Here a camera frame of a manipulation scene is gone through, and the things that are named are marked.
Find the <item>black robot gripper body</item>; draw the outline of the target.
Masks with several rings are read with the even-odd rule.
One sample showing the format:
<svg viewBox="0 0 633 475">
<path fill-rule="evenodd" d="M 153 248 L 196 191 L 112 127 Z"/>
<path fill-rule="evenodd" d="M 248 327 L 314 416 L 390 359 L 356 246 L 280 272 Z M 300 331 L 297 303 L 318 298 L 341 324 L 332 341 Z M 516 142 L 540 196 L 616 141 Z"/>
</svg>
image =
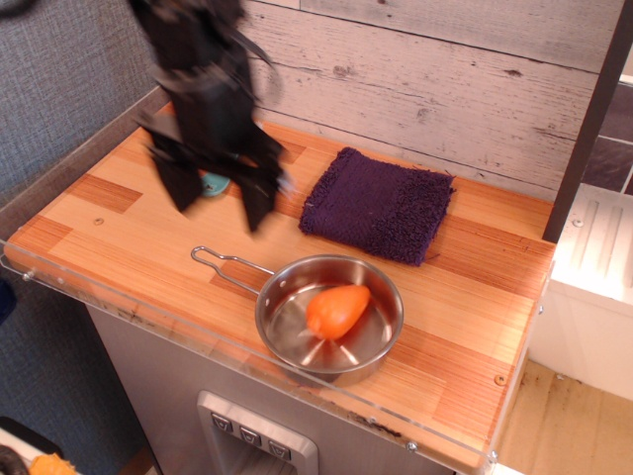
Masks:
<svg viewBox="0 0 633 475">
<path fill-rule="evenodd" d="M 154 54 L 153 74 L 173 104 L 184 144 L 239 154 L 278 177 L 282 146 L 253 120 L 248 40 L 239 1 L 131 1 Z"/>
</svg>

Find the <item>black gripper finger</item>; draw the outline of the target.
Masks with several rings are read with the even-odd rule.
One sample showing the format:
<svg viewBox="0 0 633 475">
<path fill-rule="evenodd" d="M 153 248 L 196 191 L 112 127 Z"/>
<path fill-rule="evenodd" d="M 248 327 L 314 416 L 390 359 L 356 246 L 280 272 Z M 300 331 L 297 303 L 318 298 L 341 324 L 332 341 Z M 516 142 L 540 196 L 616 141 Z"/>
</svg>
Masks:
<svg viewBox="0 0 633 475">
<path fill-rule="evenodd" d="M 248 228 L 255 233 L 276 208 L 283 172 L 247 167 L 237 178 Z"/>
<path fill-rule="evenodd" d="M 198 168 L 179 155 L 153 146 L 149 155 L 174 206 L 179 212 L 186 211 L 203 193 Z"/>
</svg>

